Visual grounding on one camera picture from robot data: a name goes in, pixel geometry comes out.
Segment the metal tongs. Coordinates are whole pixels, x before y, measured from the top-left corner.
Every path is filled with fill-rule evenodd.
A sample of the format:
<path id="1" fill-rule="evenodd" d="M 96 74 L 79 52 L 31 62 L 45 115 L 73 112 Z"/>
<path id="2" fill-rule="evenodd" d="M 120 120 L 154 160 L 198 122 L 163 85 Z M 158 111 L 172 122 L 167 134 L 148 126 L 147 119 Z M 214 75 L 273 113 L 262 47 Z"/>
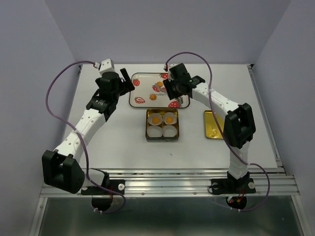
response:
<path id="1" fill-rule="evenodd" d="M 175 98 L 175 100 L 179 103 L 180 106 L 183 105 L 183 98 L 182 97 Z"/>

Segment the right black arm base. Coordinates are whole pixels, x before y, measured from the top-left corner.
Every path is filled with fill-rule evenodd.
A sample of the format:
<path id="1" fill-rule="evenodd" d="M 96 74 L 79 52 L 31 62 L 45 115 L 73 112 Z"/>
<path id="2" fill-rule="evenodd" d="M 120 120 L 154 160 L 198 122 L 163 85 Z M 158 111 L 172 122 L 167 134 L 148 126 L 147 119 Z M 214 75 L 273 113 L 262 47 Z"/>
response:
<path id="1" fill-rule="evenodd" d="M 226 178 L 211 179 L 207 190 L 213 195 L 227 195 L 225 197 L 227 205 L 240 211 L 247 205 L 246 195 L 256 193 L 255 184 L 249 172 L 239 179 L 227 172 Z"/>

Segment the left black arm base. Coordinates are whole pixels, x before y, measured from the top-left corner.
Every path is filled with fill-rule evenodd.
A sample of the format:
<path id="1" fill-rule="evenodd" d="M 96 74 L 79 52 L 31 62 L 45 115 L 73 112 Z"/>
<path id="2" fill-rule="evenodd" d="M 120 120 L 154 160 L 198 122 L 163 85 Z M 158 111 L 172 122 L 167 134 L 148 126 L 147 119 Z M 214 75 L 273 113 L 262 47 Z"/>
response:
<path id="1" fill-rule="evenodd" d="M 111 178 L 104 170 L 92 168 L 80 190 L 83 196 L 91 196 L 94 212 L 109 214 L 121 210 L 126 204 L 124 179 Z"/>

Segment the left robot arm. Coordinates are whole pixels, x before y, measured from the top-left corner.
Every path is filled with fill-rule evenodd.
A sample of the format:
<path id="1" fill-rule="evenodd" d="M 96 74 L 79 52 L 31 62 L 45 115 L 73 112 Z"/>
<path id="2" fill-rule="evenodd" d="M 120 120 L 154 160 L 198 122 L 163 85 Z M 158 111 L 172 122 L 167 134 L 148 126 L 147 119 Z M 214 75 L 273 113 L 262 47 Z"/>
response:
<path id="1" fill-rule="evenodd" d="M 67 122 L 72 131 L 53 151 L 46 150 L 42 156 L 45 184 L 72 194 L 88 185 L 92 185 L 99 194 L 112 192 L 107 179 L 91 179 L 89 170 L 84 171 L 79 165 L 79 158 L 88 155 L 87 145 L 109 120 L 120 96 L 135 89 L 125 68 L 120 70 L 120 74 L 116 71 L 105 71 L 95 82 L 98 89 L 86 105 L 78 123 L 72 125 Z"/>

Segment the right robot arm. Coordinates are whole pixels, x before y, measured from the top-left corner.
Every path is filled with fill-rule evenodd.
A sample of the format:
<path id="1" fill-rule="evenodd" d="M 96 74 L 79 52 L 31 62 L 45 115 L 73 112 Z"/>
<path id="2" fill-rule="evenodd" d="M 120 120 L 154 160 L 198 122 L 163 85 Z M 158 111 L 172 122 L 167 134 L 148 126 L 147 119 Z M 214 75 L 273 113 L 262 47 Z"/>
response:
<path id="1" fill-rule="evenodd" d="M 238 104 L 210 88 L 210 84 L 200 76 L 192 77 L 185 65 L 165 65 L 167 79 L 163 81 L 169 99 L 183 95 L 210 108 L 215 122 L 224 121 L 222 137 L 230 149 L 230 164 L 226 180 L 227 188 L 237 192 L 244 187 L 242 179 L 248 173 L 248 150 L 256 132 L 252 108 L 249 104 Z"/>

